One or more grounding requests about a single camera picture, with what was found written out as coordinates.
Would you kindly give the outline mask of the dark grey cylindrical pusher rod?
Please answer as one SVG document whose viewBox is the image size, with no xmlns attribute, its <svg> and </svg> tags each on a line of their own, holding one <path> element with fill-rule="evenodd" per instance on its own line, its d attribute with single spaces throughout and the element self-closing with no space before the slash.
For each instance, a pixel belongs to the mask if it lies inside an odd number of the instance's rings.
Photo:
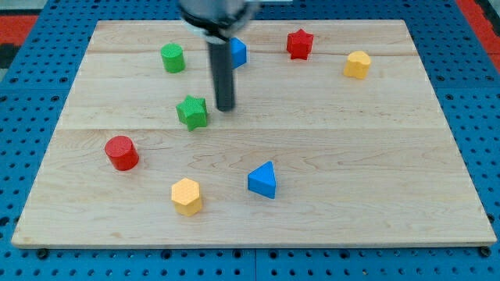
<svg viewBox="0 0 500 281">
<path fill-rule="evenodd" d="M 221 112 L 232 111 L 235 93 L 230 42 L 208 43 L 208 53 L 216 108 Z"/>
</svg>

